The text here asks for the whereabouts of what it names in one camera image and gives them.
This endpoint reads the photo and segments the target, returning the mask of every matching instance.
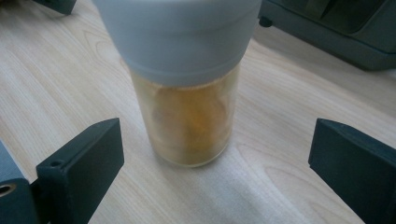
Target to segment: orange liquid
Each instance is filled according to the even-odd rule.
[[[168,161],[199,166],[226,148],[233,126],[238,66],[194,87],[172,88],[131,72],[154,150]]]

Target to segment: white lid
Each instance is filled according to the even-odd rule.
[[[221,77],[242,59],[261,0],[94,0],[123,60],[166,86]]]

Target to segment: black bracket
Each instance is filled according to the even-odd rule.
[[[318,119],[309,164],[365,223],[396,223],[394,148],[345,124]]]
[[[123,163],[119,119],[93,124],[38,164],[33,184],[0,182],[0,223],[88,223]]]
[[[40,5],[49,7],[64,15],[70,15],[72,13],[73,7],[76,0],[33,0]]]

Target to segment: light wood tabletop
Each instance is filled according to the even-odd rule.
[[[182,168],[151,149],[128,68],[91,1],[0,4],[0,139],[29,181],[88,126],[120,118],[125,164],[90,223],[362,223],[309,168],[317,118],[396,147],[396,70],[364,72],[275,27],[241,62],[230,145]]]

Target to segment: black device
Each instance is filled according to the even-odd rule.
[[[1,224],[85,224],[124,163],[120,121],[80,133],[37,165],[32,184],[1,146],[0,155]]]
[[[309,164],[365,223],[396,223],[394,148],[343,123],[318,119]]]
[[[259,18],[364,70],[396,68],[394,0],[262,0]]]
[[[73,7],[77,0],[33,0],[40,5],[49,7],[64,15],[69,15],[72,13]]]

